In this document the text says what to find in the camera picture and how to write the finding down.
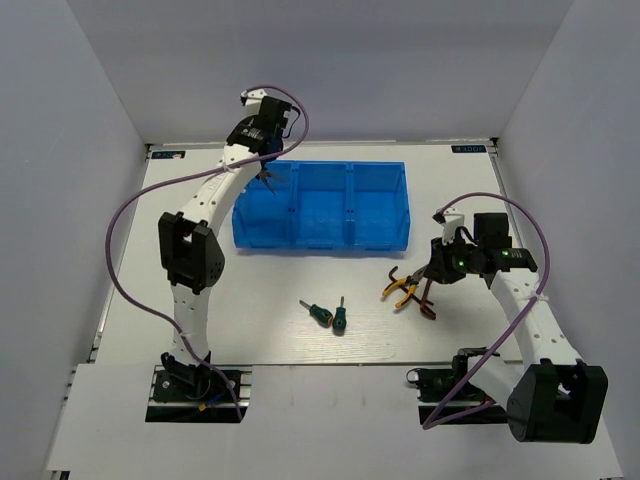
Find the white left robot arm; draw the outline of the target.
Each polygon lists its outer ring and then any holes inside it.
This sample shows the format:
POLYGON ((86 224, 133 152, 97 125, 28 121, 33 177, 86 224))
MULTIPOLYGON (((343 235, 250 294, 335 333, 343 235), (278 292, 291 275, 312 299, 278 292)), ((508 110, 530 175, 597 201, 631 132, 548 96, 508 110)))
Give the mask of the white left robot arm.
POLYGON ((258 156, 283 149, 283 133, 291 103, 253 90, 241 97, 247 116, 227 137, 216 167, 221 172, 201 185, 177 213, 161 216, 161 265, 173 295, 173 319, 180 327, 161 363, 189 399, 204 397, 211 371, 207 318, 211 289, 220 279, 225 257, 217 236, 227 213, 247 184, 264 170, 258 156))

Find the small yellow black pliers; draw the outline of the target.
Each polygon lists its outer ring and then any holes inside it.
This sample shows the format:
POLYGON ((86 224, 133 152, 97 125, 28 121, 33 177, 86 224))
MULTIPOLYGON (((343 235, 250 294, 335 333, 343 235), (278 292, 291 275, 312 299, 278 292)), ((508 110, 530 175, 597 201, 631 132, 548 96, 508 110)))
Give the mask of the small yellow black pliers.
POLYGON ((261 162, 260 163, 260 170, 257 173, 257 175, 255 176, 255 178, 260 181, 263 186, 269 191, 271 192, 273 195, 276 195, 276 189, 274 188, 274 186, 272 185, 273 182, 276 182, 278 184, 280 183, 287 183, 288 179, 287 178, 283 178, 280 175, 277 175, 276 173, 272 172, 268 166, 266 162, 261 162))

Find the green Phillips stubby screwdriver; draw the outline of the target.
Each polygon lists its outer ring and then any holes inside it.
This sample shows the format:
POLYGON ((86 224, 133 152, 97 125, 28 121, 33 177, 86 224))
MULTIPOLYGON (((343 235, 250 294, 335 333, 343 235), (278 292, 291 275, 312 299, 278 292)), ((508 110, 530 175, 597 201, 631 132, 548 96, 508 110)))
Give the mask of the green Phillips stubby screwdriver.
POLYGON ((299 304, 304 307, 309 315, 324 327, 330 327, 333 322, 333 314, 330 310, 318 306, 317 304, 308 304, 304 300, 300 300, 299 304))

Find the long-nose yellow black pliers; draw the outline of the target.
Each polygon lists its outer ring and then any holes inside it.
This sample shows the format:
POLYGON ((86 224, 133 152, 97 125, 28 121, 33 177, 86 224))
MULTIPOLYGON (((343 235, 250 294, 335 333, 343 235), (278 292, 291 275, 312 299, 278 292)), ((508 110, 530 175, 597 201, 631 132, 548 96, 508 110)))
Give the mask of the long-nose yellow black pliers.
POLYGON ((396 283, 394 283, 391 286, 387 285, 385 287, 385 289, 382 291, 381 296, 383 298, 386 298, 395 290, 403 291, 404 297, 394 305, 395 310, 403 309, 409 303, 410 300, 413 300, 415 298, 415 293, 417 291, 417 288, 421 280, 424 278, 425 270, 426 270, 426 267, 422 266, 410 275, 397 278, 398 281, 396 283))

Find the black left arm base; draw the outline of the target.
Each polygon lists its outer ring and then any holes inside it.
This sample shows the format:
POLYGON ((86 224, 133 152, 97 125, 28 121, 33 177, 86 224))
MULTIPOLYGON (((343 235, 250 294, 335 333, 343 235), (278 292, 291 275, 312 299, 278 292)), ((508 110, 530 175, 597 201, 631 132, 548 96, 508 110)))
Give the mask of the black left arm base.
POLYGON ((249 406, 251 375, 249 367, 224 368, 217 374, 164 353, 154 368, 145 421, 237 424, 249 406))

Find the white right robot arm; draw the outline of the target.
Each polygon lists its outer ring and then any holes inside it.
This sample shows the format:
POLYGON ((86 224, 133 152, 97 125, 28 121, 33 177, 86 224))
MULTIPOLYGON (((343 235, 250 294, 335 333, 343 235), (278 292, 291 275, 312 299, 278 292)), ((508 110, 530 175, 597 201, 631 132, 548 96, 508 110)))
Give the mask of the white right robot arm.
POLYGON ((504 335, 515 338, 523 362, 521 369, 506 364, 497 345, 462 350, 462 364, 451 374, 452 387, 441 402, 483 392, 505 411, 519 442, 592 443, 608 378, 602 367, 586 364, 563 334, 531 253, 512 245, 507 215, 475 215, 469 240, 463 237, 464 216, 456 209, 434 218, 443 231, 431 242, 430 278, 444 284, 468 275, 482 278, 507 317, 504 335))

